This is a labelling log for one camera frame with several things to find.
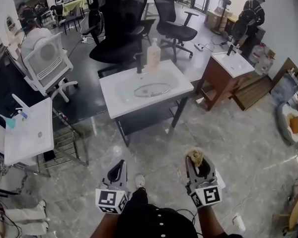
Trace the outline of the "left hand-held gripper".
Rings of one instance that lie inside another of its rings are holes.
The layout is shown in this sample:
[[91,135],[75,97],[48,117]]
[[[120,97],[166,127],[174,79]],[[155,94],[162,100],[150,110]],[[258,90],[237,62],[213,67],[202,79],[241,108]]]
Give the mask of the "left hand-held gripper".
[[120,160],[107,173],[107,179],[102,179],[100,188],[95,190],[95,205],[106,214],[120,215],[128,201],[127,163]]

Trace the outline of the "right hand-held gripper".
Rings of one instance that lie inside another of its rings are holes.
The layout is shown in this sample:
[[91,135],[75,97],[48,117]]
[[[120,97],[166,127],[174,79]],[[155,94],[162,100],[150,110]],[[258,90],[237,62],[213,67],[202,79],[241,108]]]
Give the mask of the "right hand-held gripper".
[[191,158],[186,156],[185,166],[189,179],[185,187],[197,209],[222,202],[222,188],[216,177],[215,166],[208,157],[203,157],[201,164],[195,167]]

